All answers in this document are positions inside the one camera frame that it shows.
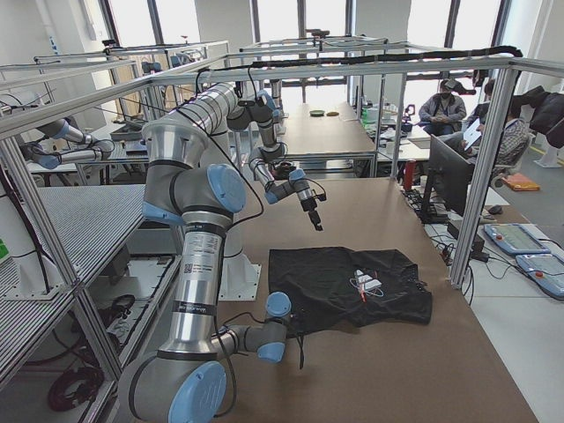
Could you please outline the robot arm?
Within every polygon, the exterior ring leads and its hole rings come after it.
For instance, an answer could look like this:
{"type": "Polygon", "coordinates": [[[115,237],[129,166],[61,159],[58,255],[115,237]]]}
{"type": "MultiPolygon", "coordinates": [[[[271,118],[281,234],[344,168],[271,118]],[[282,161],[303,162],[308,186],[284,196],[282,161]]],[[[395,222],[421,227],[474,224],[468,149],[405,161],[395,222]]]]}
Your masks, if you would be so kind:
{"type": "Polygon", "coordinates": [[[270,363],[285,353],[292,304],[284,293],[270,294],[258,326],[217,322],[226,238],[246,190],[234,167],[201,159],[238,103],[234,84],[219,83],[142,130],[149,152],[144,217],[184,232],[167,341],[133,360],[119,381],[120,403],[145,422],[209,422],[231,388],[234,353],[270,363]]]}
{"type": "Polygon", "coordinates": [[[253,100],[239,100],[233,112],[226,118],[227,127],[232,131],[245,130],[255,122],[262,144],[254,147],[249,155],[249,168],[257,180],[264,187],[264,196],[269,204],[296,194],[316,231],[322,231],[321,218],[316,210],[317,202],[325,201],[326,195],[317,195],[311,188],[302,169],[293,170],[286,182],[276,184],[274,176],[268,168],[268,163],[281,159],[285,148],[277,140],[275,124],[279,122],[281,114],[276,108],[273,98],[260,90],[253,100]]]}

